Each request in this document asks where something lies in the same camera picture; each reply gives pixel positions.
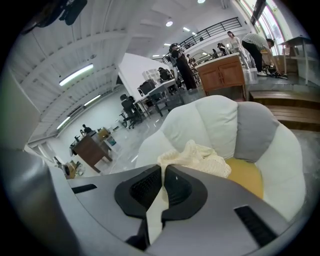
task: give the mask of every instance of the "box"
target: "box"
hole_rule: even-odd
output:
[[[274,59],[278,65],[279,71],[285,71],[285,62],[283,55],[274,56]],[[286,72],[298,74],[298,62],[296,59],[287,59],[286,58]]]

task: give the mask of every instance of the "wooden step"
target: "wooden step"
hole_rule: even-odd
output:
[[[281,105],[266,105],[266,107],[289,129],[320,132],[320,110]]]
[[[249,100],[262,105],[320,109],[320,95],[306,92],[256,90],[250,91]]]

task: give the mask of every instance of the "gray cushion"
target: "gray cushion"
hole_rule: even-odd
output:
[[[270,110],[256,102],[239,102],[234,157],[256,162],[274,139],[279,122]]]

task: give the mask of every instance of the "person bending over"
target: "person bending over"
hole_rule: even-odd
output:
[[[241,44],[251,54],[252,58],[254,59],[258,76],[265,77],[267,75],[264,72],[262,72],[262,54],[260,52],[262,50],[266,50],[269,60],[271,60],[275,65],[276,72],[280,73],[277,62],[270,50],[270,48],[275,45],[275,42],[272,39],[270,38],[264,39],[262,36],[258,34],[250,33],[250,34],[246,34],[242,38]]]

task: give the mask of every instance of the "wooden counter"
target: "wooden counter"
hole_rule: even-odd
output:
[[[201,78],[205,95],[210,91],[242,86],[243,98],[246,99],[246,84],[239,53],[233,53],[207,61],[195,67]]]
[[[112,158],[109,156],[110,148],[102,140],[99,140],[98,134],[95,133],[96,137],[86,135],[83,137],[73,148],[79,157],[81,157],[92,169],[97,173],[100,170],[95,167],[95,164],[99,162],[103,157],[106,157],[110,162]]]

